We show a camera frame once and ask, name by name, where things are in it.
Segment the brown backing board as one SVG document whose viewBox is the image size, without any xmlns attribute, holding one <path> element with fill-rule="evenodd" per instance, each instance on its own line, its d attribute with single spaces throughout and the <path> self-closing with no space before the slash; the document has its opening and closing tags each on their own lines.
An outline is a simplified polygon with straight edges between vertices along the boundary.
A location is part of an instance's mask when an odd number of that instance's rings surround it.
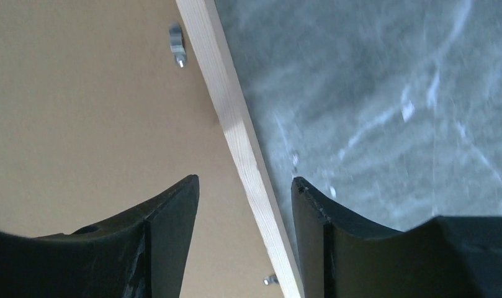
<svg viewBox="0 0 502 298">
<path fill-rule="evenodd" d="M 281 297 L 174 1 L 0 1 L 0 230 L 118 214 L 196 174 L 182 297 Z"/>
</svg>

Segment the light wooden picture frame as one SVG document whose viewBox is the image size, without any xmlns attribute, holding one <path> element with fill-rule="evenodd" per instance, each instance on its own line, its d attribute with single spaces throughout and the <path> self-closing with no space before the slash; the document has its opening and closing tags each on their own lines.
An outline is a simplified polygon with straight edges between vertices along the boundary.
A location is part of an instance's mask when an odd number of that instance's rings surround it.
<svg viewBox="0 0 502 298">
<path fill-rule="evenodd" d="M 305 297 L 215 2 L 176 4 L 282 293 Z"/>
</svg>

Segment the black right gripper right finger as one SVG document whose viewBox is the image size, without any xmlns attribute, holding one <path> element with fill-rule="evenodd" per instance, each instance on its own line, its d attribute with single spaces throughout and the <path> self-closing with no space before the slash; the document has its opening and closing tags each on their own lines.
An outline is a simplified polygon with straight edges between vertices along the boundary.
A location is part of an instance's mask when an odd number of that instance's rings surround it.
<svg viewBox="0 0 502 298">
<path fill-rule="evenodd" d="M 502 297 L 502 217 L 437 216 L 406 232 L 292 181 L 307 297 Z"/>
</svg>

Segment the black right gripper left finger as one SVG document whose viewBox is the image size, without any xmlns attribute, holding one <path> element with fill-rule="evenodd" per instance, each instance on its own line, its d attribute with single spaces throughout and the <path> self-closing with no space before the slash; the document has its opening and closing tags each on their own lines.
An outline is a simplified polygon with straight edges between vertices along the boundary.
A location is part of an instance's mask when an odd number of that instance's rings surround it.
<svg viewBox="0 0 502 298">
<path fill-rule="evenodd" d="M 179 297 L 199 189 L 189 175 L 69 235 L 0 231 L 0 297 Z"/>
</svg>

